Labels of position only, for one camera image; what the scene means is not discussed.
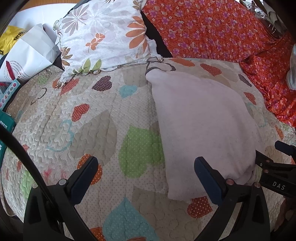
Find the pillow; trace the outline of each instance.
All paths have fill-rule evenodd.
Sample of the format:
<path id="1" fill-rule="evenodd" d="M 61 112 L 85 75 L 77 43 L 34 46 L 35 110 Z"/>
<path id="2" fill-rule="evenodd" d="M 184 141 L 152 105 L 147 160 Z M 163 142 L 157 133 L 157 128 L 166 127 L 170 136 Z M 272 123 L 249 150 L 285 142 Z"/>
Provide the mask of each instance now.
<path id="1" fill-rule="evenodd" d="M 61 83 L 74 75 L 113 70 L 124 64 L 145 63 L 160 57 L 135 0 L 92 0 L 72 10 L 54 26 L 65 72 Z"/>
<path id="2" fill-rule="evenodd" d="M 224 178 L 245 184 L 262 139 L 238 93 L 210 79 L 152 69 L 152 83 L 168 182 L 168 198 L 188 201 L 207 193 L 194 171 L 203 156 Z"/>

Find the orange flower print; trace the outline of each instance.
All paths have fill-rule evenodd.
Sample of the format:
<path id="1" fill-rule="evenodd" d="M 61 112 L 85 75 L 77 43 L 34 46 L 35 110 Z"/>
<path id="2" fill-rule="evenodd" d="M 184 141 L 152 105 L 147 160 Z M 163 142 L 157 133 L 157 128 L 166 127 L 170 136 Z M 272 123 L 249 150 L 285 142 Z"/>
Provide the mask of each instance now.
<path id="1" fill-rule="evenodd" d="M 129 48 L 133 49 L 139 46 L 144 41 L 143 42 L 143 53 L 144 53 L 146 48 L 148 47 L 148 43 L 145 38 L 145 32 L 146 32 L 145 24 L 144 24 L 144 21 L 138 16 L 134 16 L 133 19 L 136 21 L 136 23 L 130 23 L 128 25 L 128 28 L 137 28 L 137 29 L 131 30 L 126 34 L 127 37 L 133 38 L 129 44 Z"/>
<path id="2" fill-rule="evenodd" d="M 96 37 L 90 42 L 86 43 L 86 47 L 91 48 L 91 50 L 96 50 L 96 46 L 105 38 L 103 34 L 96 34 Z"/>

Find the teal box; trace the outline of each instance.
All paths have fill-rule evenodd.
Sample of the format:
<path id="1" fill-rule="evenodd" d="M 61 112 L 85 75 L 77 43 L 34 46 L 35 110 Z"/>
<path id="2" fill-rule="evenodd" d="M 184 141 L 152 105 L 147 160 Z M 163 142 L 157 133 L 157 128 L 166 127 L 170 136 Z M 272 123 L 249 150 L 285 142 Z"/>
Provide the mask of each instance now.
<path id="1" fill-rule="evenodd" d="M 10 115 L 0 110 L 0 125 L 4 126 L 6 130 L 12 133 L 15 129 L 16 123 Z M 2 161 L 4 158 L 6 148 L 7 146 L 3 143 L 3 141 L 0 140 L 0 169 L 2 167 Z"/>

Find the light blue heart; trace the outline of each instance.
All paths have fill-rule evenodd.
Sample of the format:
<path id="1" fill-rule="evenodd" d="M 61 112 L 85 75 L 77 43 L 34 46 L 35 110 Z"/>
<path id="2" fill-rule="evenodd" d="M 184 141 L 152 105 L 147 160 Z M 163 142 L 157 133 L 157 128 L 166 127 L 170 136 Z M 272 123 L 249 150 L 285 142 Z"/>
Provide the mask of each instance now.
<path id="1" fill-rule="evenodd" d="M 122 98 L 126 98 L 137 91 L 136 85 L 124 85 L 119 89 Z"/>
<path id="2" fill-rule="evenodd" d="M 132 206 L 127 198 L 115 208 L 103 224 L 106 241 L 128 240 L 146 237 L 147 241 L 159 241 L 153 227 Z"/>

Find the wooden surface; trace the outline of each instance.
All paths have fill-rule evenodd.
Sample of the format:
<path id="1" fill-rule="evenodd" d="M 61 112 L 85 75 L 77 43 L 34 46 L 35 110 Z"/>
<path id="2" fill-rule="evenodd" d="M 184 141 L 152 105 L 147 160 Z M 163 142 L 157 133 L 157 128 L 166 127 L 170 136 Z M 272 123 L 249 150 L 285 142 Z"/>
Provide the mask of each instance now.
<path id="1" fill-rule="evenodd" d="M 30 0 L 27 4 L 22 8 L 22 10 L 35 7 L 39 5 L 52 4 L 52 3 L 78 3 L 79 0 Z"/>

